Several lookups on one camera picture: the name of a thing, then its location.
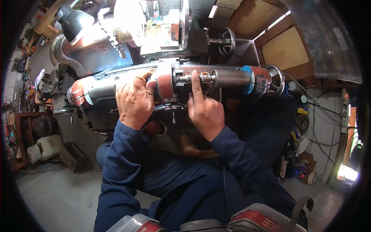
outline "tape roll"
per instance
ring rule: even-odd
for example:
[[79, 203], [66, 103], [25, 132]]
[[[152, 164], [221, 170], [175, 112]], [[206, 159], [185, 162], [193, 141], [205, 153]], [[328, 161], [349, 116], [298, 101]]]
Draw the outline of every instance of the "tape roll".
[[317, 179], [317, 173], [315, 171], [312, 171], [308, 176], [308, 184], [314, 184]]

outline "handwheel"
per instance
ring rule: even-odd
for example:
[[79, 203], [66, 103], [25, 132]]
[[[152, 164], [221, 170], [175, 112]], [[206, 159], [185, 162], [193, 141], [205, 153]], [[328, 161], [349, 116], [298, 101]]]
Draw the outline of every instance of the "handwheel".
[[[281, 69], [279, 69], [276, 65], [267, 65], [265, 66], [265, 69], [269, 72], [270, 76], [270, 87], [268, 90], [268, 96], [270, 97], [279, 97], [283, 93], [283, 89], [285, 88], [285, 77], [283, 76], [283, 73]], [[273, 84], [272, 78], [276, 75], [279, 75], [280, 78], [280, 84], [277, 86]]]
[[230, 28], [225, 27], [222, 29], [219, 39], [223, 41], [223, 44], [219, 45], [220, 55], [226, 58], [232, 57], [236, 48], [236, 36], [234, 32]]

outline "man's right hand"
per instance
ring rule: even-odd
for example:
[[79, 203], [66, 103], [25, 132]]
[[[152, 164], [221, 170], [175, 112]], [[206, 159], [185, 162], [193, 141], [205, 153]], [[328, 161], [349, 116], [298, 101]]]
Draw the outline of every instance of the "man's right hand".
[[197, 70], [192, 72], [192, 92], [187, 102], [189, 118], [205, 139], [211, 142], [225, 126], [223, 105], [203, 95]]

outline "navy blue pants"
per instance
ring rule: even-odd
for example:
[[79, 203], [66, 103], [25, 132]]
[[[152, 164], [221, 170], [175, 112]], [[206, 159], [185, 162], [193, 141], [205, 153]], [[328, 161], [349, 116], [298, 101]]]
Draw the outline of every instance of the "navy blue pants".
[[[271, 166], [293, 129], [297, 111], [295, 102], [283, 95], [277, 99], [263, 97], [252, 105], [242, 101], [237, 110], [245, 124], [241, 140]], [[106, 162], [112, 139], [113, 135], [103, 142], [96, 153], [101, 168]], [[176, 186], [197, 176], [222, 172], [215, 160], [153, 149], [147, 149], [141, 156], [141, 179], [135, 189], [157, 197], [163, 197]]]

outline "hand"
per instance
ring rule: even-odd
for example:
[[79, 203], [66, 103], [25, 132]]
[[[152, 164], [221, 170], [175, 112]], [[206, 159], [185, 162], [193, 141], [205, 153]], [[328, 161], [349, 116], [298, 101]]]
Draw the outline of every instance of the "hand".
[[150, 118], [155, 107], [153, 91], [156, 80], [145, 80], [151, 71], [137, 71], [117, 80], [116, 102], [120, 121], [135, 130], [140, 130]]
[[197, 70], [192, 72], [192, 92], [187, 102], [189, 118], [205, 139], [211, 142], [224, 127], [223, 105], [203, 95]]

